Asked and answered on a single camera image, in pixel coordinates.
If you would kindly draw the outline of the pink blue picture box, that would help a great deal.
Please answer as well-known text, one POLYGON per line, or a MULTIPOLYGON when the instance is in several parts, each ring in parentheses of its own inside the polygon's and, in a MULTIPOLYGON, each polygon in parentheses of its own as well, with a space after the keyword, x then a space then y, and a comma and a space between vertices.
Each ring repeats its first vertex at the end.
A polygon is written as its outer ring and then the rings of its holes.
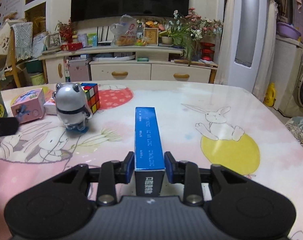
POLYGON ((20 124, 42 119, 45 115, 45 96, 42 88, 19 95, 11 105, 13 116, 20 124))

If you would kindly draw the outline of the blue long box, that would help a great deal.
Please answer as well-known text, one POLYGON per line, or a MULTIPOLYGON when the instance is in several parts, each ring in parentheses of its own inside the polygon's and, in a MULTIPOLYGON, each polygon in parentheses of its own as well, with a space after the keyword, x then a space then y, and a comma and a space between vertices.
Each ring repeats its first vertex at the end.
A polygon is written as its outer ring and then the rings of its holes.
POLYGON ((164 154, 154 107, 135 109, 136 195, 158 197, 165 172, 164 154))

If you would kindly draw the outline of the blue white tissue pack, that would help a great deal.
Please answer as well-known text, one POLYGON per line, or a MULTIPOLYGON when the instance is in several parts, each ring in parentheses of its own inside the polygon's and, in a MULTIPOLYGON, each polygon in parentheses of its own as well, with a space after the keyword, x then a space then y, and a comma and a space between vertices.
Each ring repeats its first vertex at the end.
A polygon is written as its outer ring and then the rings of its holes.
POLYGON ((53 98, 47 100, 43 106, 47 115, 57 115, 56 104, 53 98))

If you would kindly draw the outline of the green trash bin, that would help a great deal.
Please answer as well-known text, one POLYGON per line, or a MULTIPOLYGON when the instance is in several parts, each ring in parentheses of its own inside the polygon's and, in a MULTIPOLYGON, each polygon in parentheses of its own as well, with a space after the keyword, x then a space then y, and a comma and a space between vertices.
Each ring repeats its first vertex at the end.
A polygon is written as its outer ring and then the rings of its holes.
POLYGON ((45 76, 43 73, 33 73, 30 74, 29 77, 33 86, 46 84, 45 76))

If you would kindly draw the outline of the silver panda figure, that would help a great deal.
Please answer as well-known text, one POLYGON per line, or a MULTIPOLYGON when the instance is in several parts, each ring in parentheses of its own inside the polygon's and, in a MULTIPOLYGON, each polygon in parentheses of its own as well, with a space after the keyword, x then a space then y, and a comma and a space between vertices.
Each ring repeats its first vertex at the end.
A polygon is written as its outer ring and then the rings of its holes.
POLYGON ((64 126, 84 131, 92 118, 86 94, 79 83, 57 83, 53 92, 56 112, 64 126))

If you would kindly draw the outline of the wooden dining chair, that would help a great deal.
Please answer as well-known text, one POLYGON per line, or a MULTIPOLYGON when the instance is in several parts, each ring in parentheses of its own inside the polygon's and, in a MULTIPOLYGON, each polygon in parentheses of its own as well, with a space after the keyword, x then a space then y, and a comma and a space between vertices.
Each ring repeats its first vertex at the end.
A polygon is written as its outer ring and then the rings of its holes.
POLYGON ((6 20, 0 28, 0 80, 12 76, 16 87, 19 80, 19 61, 32 57, 33 23, 19 20, 6 20))

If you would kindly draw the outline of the pink storage box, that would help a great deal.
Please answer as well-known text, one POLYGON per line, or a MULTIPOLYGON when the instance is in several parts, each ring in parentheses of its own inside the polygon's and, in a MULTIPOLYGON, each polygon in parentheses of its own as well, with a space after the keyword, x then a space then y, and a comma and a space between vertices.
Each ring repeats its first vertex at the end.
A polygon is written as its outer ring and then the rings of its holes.
POLYGON ((91 59, 70 60, 68 62, 71 82, 91 81, 91 59))

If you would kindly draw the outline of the rubiks cube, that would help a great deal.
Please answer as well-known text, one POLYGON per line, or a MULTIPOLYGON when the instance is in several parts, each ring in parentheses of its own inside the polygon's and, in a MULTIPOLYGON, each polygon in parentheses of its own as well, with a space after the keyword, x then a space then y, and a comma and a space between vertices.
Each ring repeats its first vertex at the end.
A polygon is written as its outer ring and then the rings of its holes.
POLYGON ((88 106, 92 114, 95 114, 100 109, 100 97, 97 83, 81 83, 87 98, 88 106))

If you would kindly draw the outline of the glass kettle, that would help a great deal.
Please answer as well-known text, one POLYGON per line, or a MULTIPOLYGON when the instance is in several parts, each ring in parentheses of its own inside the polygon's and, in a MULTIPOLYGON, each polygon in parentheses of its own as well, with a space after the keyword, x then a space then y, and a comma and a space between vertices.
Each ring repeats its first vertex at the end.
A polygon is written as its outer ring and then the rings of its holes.
POLYGON ((45 47, 47 50, 60 49, 61 37, 59 32, 49 33, 45 39, 45 47))

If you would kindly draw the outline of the red tin box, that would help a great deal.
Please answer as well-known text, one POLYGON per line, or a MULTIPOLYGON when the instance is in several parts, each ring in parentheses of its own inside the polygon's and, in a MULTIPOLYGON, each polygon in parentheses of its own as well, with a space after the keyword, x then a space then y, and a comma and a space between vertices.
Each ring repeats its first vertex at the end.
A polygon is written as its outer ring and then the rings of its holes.
POLYGON ((81 42, 66 43, 61 45, 62 51, 76 51, 83 48, 81 42))

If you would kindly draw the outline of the yellow detergent bottle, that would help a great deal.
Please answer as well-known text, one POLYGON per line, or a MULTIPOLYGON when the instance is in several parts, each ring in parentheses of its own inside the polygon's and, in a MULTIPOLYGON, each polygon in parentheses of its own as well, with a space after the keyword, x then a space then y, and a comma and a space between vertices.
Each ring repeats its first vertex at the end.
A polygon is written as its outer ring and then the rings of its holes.
POLYGON ((272 107, 275 104, 275 100, 276 100, 276 89, 275 89, 275 83, 272 82, 269 84, 266 90, 263 104, 265 104, 267 107, 272 107))

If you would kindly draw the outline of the red berry decoration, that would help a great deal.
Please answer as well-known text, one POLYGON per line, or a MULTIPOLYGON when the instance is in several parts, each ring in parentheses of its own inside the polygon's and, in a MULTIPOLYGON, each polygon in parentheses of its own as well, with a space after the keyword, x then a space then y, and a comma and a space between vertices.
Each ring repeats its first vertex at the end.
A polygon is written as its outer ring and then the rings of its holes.
POLYGON ((61 39, 67 43, 72 43, 73 37, 77 34, 71 19, 67 23, 58 21, 55 29, 59 32, 61 39))

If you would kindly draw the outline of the cream TV stand cabinet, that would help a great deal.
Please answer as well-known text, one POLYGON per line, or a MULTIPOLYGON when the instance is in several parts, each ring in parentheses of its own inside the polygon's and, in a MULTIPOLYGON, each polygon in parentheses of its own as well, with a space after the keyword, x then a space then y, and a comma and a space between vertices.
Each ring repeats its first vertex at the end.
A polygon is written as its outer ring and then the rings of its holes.
POLYGON ((182 49, 166 46, 98 46, 75 51, 59 51, 42 55, 39 60, 50 83, 67 79, 69 59, 89 56, 92 81, 99 80, 163 80, 213 83, 218 65, 180 59, 182 49))

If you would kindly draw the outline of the washing machine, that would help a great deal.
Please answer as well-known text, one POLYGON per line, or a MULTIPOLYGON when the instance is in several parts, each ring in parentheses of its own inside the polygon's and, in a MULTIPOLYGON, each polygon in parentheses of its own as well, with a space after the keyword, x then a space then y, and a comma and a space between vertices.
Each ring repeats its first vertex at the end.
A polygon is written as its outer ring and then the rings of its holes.
POLYGON ((303 116, 303 44, 276 36, 270 81, 275 84, 274 109, 283 116, 303 116))

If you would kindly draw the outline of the plastic snack bag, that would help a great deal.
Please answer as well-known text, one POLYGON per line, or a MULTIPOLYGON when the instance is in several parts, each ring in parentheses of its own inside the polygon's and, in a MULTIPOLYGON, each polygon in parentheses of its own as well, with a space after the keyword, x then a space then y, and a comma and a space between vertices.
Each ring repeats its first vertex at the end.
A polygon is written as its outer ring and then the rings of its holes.
POLYGON ((113 46, 133 46, 137 40, 137 20, 130 15, 123 15, 119 23, 110 26, 114 38, 113 46))

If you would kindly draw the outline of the red candle holder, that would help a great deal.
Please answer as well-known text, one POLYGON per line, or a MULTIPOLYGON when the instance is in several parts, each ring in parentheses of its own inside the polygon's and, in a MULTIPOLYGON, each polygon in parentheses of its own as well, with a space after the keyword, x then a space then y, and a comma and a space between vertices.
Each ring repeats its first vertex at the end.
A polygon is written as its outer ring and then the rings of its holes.
POLYGON ((212 48, 214 48, 215 44, 208 42, 201 42, 200 45, 201 45, 201 59, 205 61, 213 61, 213 56, 215 51, 212 48))

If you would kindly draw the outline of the framed picture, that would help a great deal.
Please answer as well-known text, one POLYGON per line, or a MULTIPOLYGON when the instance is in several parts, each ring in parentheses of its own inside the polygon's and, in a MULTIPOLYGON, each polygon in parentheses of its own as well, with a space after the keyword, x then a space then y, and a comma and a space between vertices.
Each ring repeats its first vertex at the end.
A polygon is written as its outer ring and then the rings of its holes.
POLYGON ((144 37, 147 39, 147 45, 158 45, 157 28, 144 28, 144 37))

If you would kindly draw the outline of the purple basin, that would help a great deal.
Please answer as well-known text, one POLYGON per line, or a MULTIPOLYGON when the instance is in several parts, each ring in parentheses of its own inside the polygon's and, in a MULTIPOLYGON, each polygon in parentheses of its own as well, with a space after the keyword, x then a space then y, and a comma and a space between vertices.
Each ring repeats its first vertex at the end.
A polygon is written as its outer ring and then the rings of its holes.
POLYGON ((298 40, 301 37, 301 33, 287 23, 278 22, 277 31, 280 36, 288 37, 294 40, 298 40))

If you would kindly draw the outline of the potted flower plant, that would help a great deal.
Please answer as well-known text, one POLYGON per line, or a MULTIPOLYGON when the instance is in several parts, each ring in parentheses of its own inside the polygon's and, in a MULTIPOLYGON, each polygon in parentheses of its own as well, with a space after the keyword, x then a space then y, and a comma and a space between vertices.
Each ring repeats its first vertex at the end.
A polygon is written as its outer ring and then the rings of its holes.
POLYGON ((184 57, 191 63, 200 51, 200 42, 204 36, 220 35, 223 30, 222 20, 202 18, 195 8, 189 8, 186 16, 174 10, 171 19, 159 37, 171 37, 173 45, 184 49, 184 57))

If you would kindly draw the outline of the white standing air conditioner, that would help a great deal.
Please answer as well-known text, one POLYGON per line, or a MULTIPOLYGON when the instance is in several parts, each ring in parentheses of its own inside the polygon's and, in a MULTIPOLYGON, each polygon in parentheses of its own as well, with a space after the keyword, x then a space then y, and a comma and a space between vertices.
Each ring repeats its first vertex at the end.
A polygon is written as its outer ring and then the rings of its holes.
POLYGON ((264 97, 276 43, 275 0, 227 0, 216 83, 264 97))

